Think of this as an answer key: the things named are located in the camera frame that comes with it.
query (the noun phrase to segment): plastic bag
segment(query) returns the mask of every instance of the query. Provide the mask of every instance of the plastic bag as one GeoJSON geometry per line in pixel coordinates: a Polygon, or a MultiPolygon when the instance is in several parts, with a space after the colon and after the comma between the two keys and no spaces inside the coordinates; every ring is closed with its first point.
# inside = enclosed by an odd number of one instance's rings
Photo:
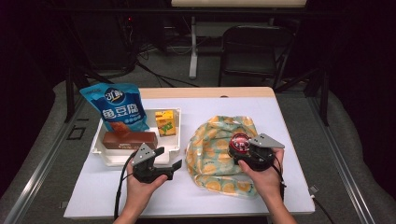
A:
{"type": "Polygon", "coordinates": [[[256,136],[249,117],[215,116],[202,124],[187,147],[186,164],[194,183],[202,188],[233,196],[256,196],[250,179],[240,179],[238,165],[228,154],[231,137],[235,133],[256,136]]]}
{"type": "Polygon", "coordinates": [[[99,111],[110,132],[143,132],[149,129],[136,85],[99,83],[79,92],[99,111]]]}

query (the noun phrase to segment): blue snack bag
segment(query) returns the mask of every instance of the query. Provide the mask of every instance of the blue snack bag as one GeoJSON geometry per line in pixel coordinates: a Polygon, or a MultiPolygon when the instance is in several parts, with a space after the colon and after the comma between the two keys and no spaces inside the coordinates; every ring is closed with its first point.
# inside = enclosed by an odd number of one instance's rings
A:
{"type": "Polygon", "coordinates": [[[149,129],[136,85],[99,83],[79,92],[99,111],[110,132],[143,132],[149,129]]]}

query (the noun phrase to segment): finger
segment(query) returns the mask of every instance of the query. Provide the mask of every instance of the finger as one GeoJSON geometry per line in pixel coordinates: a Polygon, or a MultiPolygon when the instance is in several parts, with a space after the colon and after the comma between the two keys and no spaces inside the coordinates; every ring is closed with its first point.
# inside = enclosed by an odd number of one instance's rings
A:
{"type": "Polygon", "coordinates": [[[160,176],[158,176],[158,177],[151,183],[151,185],[152,185],[155,189],[157,189],[157,188],[159,188],[163,183],[165,183],[167,179],[168,179],[168,176],[167,176],[167,175],[160,175],[160,176]]]}
{"type": "Polygon", "coordinates": [[[273,148],[273,151],[275,152],[276,159],[279,162],[278,167],[282,167],[283,157],[285,155],[285,149],[275,147],[273,148]]]}
{"type": "Polygon", "coordinates": [[[126,174],[131,175],[134,172],[134,168],[132,167],[131,163],[128,162],[126,165],[126,174]]]}
{"type": "Polygon", "coordinates": [[[245,174],[249,175],[249,173],[252,171],[252,170],[250,169],[250,167],[248,166],[248,164],[245,163],[244,161],[239,160],[239,161],[238,161],[238,164],[239,164],[239,166],[241,167],[241,170],[242,170],[245,174]]]}

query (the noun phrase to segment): yellow juice box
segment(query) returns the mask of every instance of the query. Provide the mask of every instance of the yellow juice box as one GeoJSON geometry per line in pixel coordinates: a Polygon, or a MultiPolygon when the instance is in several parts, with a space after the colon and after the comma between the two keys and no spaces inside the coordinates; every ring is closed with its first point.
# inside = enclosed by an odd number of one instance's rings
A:
{"type": "Polygon", "coordinates": [[[173,110],[164,110],[155,112],[158,132],[160,136],[176,135],[176,125],[173,110]]]}

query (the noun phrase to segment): white tabletop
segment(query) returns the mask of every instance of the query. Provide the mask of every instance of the white tabletop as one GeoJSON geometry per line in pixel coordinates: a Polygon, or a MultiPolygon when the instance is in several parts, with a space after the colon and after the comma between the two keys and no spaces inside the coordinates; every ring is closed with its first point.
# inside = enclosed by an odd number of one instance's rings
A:
{"type": "MultiPolygon", "coordinates": [[[[304,174],[275,97],[144,99],[145,108],[180,107],[180,154],[171,163],[183,160],[174,179],[157,189],[142,217],[255,216],[268,214],[260,197],[226,196],[197,187],[185,164],[185,148],[196,129],[216,116],[249,116],[258,133],[266,133],[285,145],[285,205],[293,214],[310,214],[315,206],[308,193],[304,174]]],[[[69,218],[113,217],[121,167],[107,167],[97,154],[90,153],[78,177],[64,213],[69,218]]],[[[120,210],[126,196],[122,187],[120,210]]]]}

